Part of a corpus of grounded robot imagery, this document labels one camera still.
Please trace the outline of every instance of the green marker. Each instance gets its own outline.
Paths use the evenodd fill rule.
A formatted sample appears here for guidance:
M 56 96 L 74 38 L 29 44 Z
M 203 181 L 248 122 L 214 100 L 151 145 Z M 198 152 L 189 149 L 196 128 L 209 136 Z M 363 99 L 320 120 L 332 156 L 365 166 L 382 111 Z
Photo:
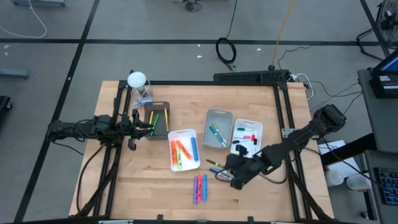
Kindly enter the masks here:
M 178 160 L 178 169 L 182 170 L 182 162 L 181 162 L 181 152 L 180 152 L 180 148 L 177 146 L 177 160 Z
M 211 125 L 212 125 L 213 128 L 216 130 L 216 132 L 220 135 L 220 137 L 221 137 L 221 139 L 223 140 L 223 142 L 224 142 L 225 144 L 227 144 L 227 142 L 226 142 L 226 140 L 225 140 L 223 134 L 222 134 L 221 131 L 219 131 L 219 129 L 217 128 L 217 125 L 216 125 L 215 123 L 213 123 L 213 122 L 211 123 Z
M 156 129 L 157 120 L 159 120 L 159 114 L 156 115 L 155 122 L 154 122 L 154 131 L 150 133 L 151 136 L 154 135 L 154 132 L 155 132 L 155 129 Z
M 254 131 L 253 129 L 250 128 L 238 128 L 238 131 Z

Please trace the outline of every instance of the white cable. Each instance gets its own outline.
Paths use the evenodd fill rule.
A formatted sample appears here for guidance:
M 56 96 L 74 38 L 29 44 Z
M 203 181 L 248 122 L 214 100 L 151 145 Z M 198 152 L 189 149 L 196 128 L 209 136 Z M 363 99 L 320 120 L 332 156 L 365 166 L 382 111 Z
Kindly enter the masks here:
M 42 20 L 41 20 L 41 19 L 38 17 L 38 15 L 36 14 L 36 12 L 35 12 L 35 10 L 33 9 L 33 6 L 32 6 L 32 3 L 30 2 L 30 0 L 27 0 L 27 1 L 29 2 L 30 10 L 32 10 L 32 12 L 33 12 L 33 14 L 36 16 L 37 20 L 38 20 L 38 21 L 42 24 L 42 26 L 44 27 L 44 30 L 45 30 L 44 34 L 41 35 L 40 37 L 36 37 L 36 36 L 15 34 L 15 33 L 13 33 L 13 32 L 9 32 L 8 30 L 6 30 L 5 28 L 3 28 L 3 27 L 1 27 L 1 26 L 0 26 L 0 29 L 2 29 L 4 32 L 6 32 L 6 33 L 8 33 L 8 34 L 11 34 L 11 35 L 14 35 L 14 36 L 17 36 L 17 37 L 36 38 L 36 39 L 43 38 L 43 37 L 47 34 L 47 28 L 46 28 L 46 26 L 44 25 L 44 23 L 42 22 Z
M 310 85 L 310 89 L 311 89 L 311 96 L 309 97 L 309 98 L 307 98 L 307 100 L 311 100 L 311 98 L 313 97 L 313 89 L 312 89 L 312 85 L 311 85 L 311 81 L 310 81 L 310 79 L 308 79 L 308 77 L 305 75 L 305 74 L 302 74 L 302 73 L 300 73 L 300 74 L 297 74 L 297 75 L 293 75 L 292 74 L 292 76 L 299 76 L 299 75 L 302 75 L 302 76 L 304 76 L 306 79 L 307 79 L 307 81 L 308 81 L 308 84 Z
M 145 90 L 144 90 L 144 92 L 142 93 L 142 95 L 141 95 L 141 97 L 139 98 L 139 99 L 134 99 L 134 97 L 133 97 L 133 95 L 132 95 L 132 92 L 134 91 L 134 89 L 133 90 L 131 90 L 131 92 L 130 92 L 130 95 L 131 95 L 131 98 L 132 98 L 132 100 L 134 101 L 134 108 L 140 108 L 141 107 L 141 105 L 143 105 L 143 104 L 145 104 L 145 103 L 150 103 L 150 102 L 153 102 L 154 101 L 154 98 L 153 97 L 151 97 L 151 96 L 147 96 L 147 97 L 143 97 L 144 95 L 145 95 L 145 93 L 146 93 L 146 91 L 149 89 L 149 87 L 150 87 L 150 81 L 148 80 L 148 87 L 147 88 L 145 88 Z

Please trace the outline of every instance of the computer screen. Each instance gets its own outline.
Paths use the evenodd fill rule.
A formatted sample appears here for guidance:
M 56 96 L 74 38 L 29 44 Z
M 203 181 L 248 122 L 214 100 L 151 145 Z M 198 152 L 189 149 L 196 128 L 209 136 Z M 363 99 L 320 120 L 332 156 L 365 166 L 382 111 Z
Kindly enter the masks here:
M 381 67 L 383 72 L 398 72 L 398 57 L 394 57 L 385 66 Z

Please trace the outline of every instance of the white sphere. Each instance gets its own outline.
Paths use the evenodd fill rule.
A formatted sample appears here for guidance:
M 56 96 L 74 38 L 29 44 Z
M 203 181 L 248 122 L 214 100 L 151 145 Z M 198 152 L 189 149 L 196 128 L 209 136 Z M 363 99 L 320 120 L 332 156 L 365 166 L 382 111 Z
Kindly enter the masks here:
M 147 81 L 147 77 L 142 72 L 133 72 L 127 78 L 127 83 L 133 88 L 141 87 Z

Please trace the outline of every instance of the white paper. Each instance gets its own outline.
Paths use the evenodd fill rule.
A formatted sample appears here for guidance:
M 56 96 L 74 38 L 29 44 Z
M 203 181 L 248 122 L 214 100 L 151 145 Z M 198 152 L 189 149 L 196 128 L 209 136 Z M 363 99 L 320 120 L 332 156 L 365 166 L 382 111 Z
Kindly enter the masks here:
M 346 143 L 343 140 L 334 141 L 334 142 L 328 142 L 328 145 L 329 145 L 331 150 L 334 150 L 334 149 L 336 149 L 338 147 L 344 146 L 345 144 Z M 318 149 L 319 149 L 320 154 L 325 154 L 325 153 L 329 152 L 329 149 L 326 146 L 326 144 L 318 145 Z M 354 158 L 345 159 L 344 161 L 347 162 L 349 165 L 355 167 L 357 170 L 359 170 L 359 167 L 356 164 Z M 327 168 L 328 168 L 328 170 L 338 170 L 338 171 L 340 171 L 341 175 L 343 177 L 350 177 L 352 175 L 358 174 L 358 172 L 353 170 L 353 168 L 351 168 L 350 166 L 347 166 L 347 164 L 345 164 L 344 162 L 337 162 L 335 164 L 327 166 Z

